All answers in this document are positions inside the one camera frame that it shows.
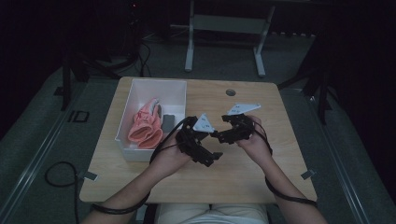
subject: gray carpet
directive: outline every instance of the gray carpet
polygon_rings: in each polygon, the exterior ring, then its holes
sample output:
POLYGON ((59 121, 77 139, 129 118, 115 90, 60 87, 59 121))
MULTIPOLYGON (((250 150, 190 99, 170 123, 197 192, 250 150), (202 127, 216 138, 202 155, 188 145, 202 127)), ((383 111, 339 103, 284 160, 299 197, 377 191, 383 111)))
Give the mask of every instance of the gray carpet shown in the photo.
MULTIPOLYGON (((252 49, 248 42, 242 47, 222 42, 198 40, 195 45, 194 65, 190 73, 184 72, 186 41, 178 36, 172 41, 156 42, 147 38, 150 48, 142 47, 141 54, 148 58, 145 75, 152 77, 198 78, 274 82, 282 81, 295 75, 312 38, 303 36, 284 37, 271 35, 267 38, 262 54, 267 77, 257 77, 252 49)), ((121 69, 122 76, 138 76, 139 63, 121 69)), ((46 141, 47 133, 57 120, 62 121, 62 128, 49 148, 42 166, 37 170, 32 185, 22 194, 21 203, 11 211, 9 223, 73 223, 73 187, 57 189, 44 180, 45 171, 57 161, 70 161, 79 171, 89 167, 92 153, 101 132, 110 106, 117 81, 92 72, 87 84, 74 83, 75 94, 69 111, 61 112, 62 99, 53 96, 56 87, 62 85, 61 73, 53 74, 42 90, 8 132, 1 142, 0 149, 0 200, 2 206, 23 172, 23 169, 46 141), (68 122, 71 111, 88 111, 88 122, 68 122)), ((290 122, 295 131, 308 169, 316 174, 312 177, 318 195, 318 206, 329 223, 394 223, 396 209, 382 186, 373 165, 365 153, 361 140, 345 112, 329 98, 332 110, 326 112, 328 124, 323 127, 315 112, 315 103, 303 96, 298 89, 304 81, 281 91, 282 99, 288 111, 290 122), (365 220, 356 218, 351 203, 345 192, 345 185, 340 180, 337 167, 332 160, 331 149, 345 167, 361 206, 366 215, 365 220)), ((59 167, 51 177, 55 181, 72 181, 71 170, 59 167)), ((81 218, 89 213, 89 205, 78 203, 81 218)), ((269 204, 273 223, 285 223, 275 205, 269 204)))

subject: white box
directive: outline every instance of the white box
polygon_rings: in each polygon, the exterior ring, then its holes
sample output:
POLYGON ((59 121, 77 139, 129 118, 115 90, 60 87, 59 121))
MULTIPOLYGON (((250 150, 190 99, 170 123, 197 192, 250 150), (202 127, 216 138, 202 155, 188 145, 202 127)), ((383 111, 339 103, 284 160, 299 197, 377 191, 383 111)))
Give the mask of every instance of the white box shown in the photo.
POLYGON ((175 125, 186 116, 187 82, 164 79, 136 79, 132 81, 128 100, 120 122, 116 141, 127 161, 149 161, 153 149, 138 148, 128 139, 134 122, 134 115, 152 98, 158 98, 163 115, 175 115, 175 125))

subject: forearm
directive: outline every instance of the forearm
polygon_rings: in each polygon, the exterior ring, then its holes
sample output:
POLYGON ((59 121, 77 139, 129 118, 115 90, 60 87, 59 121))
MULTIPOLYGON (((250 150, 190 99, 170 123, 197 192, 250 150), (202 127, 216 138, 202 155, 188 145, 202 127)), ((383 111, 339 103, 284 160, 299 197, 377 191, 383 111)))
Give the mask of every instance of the forearm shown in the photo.
MULTIPOLYGON (((272 158, 259 164, 271 185, 284 195, 305 199, 305 196, 290 182, 272 158)), ((297 203, 276 197, 276 202, 288 223, 327 223, 319 210, 306 203, 297 203)))
MULTIPOLYGON (((146 197, 160 180, 161 178, 159 176, 156 176, 150 169, 147 169, 101 205, 113 209, 132 207, 146 197)), ((133 214, 110 215, 93 210, 82 223, 128 223, 133 214)))

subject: person's right arm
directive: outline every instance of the person's right arm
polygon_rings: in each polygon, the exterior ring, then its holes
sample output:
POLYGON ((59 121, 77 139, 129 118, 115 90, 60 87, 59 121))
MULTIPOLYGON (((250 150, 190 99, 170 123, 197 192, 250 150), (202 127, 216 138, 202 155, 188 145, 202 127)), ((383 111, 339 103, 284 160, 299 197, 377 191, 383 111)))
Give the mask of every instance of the person's right arm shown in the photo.
MULTIPOLYGON (((260 132, 262 136, 266 137, 265 132, 261 128, 262 122, 256 117, 251 118, 255 122, 256 130, 260 132)), ((240 140, 237 144, 262 168, 268 181, 277 191, 290 197, 306 199, 276 164, 272 158, 269 147, 258 134, 254 133, 248 140, 240 140)), ((315 206, 306 203, 287 201, 277 196, 275 197, 288 223, 327 223, 326 219, 315 206)))

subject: hand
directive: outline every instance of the hand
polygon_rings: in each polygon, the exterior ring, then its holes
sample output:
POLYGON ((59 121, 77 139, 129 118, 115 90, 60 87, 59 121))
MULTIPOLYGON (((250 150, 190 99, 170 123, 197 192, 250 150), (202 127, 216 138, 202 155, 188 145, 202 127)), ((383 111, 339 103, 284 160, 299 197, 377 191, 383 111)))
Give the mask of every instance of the hand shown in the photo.
POLYGON ((182 153, 178 146, 176 146, 177 132, 173 134, 164 144, 163 150, 158 153, 154 161, 148 167, 160 178, 164 179, 169 175, 174 174, 178 169, 191 160, 191 157, 182 153))
MULTIPOLYGON (((261 127, 262 121, 254 116, 249 117, 253 120, 256 131, 266 138, 267 134, 261 127)), ((257 133, 253 133, 248 140, 239 140, 235 143, 244 149, 249 157, 259 165, 268 159, 272 159, 270 148, 257 133)))

